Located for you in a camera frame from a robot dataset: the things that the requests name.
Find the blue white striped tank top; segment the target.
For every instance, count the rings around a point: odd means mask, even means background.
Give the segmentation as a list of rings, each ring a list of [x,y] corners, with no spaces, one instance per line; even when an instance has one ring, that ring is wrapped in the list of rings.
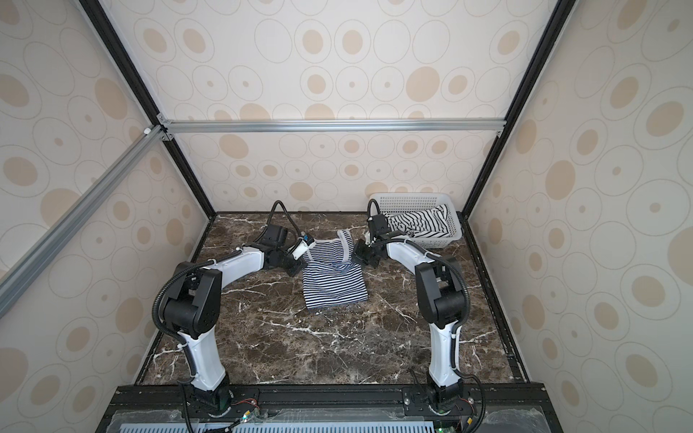
[[[309,310],[337,307],[368,300],[359,263],[352,259],[355,242],[350,232],[337,231],[337,238],[316,240],[303,255],[302,289]]]

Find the white plastic laundry basket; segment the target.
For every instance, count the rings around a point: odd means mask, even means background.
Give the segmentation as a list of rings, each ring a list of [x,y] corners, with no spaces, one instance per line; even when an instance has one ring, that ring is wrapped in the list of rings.
[[[451,198],[443,193],[375,193],[371,197],[391,231],[427,249],[441,249],[462,238]]]

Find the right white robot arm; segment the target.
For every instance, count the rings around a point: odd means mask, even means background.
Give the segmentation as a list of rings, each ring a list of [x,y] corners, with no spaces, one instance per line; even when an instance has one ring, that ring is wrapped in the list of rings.
[[[391,230],[384,215],[369,216],[367,227],[366,239],[355,245],[354,260],[377,267],[383,258],[389,258],[414,275],[419,310],[431,330],[426,386],[429,405],[436,413],[449,412],[462,396],[465,381],[472,378],[459,367],[458,341],[471,313],[467,283],[456,260],[435,254]]]

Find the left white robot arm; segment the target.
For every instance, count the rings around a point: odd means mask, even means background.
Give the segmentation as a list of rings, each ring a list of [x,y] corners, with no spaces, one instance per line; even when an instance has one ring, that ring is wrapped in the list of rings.
[[[254,243],[220,259],[181,262],[156,295],[153,323],[183,350],[194,389],[213,393],[227,380],[215,337],[222,290],[256,272],[282,269],[294,276],[307,266],[303,256],[314,238],[303,231],[291,245],[286,245],[286,238],[285,227],[268,225]]]

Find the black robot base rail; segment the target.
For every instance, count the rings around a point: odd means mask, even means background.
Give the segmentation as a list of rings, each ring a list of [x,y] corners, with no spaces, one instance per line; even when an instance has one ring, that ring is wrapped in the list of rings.
[[[174,385],[115,392],[99,432],[560,432],[541,384],[468,385],[436,413],[422,385],[234,385],[220,415]]]

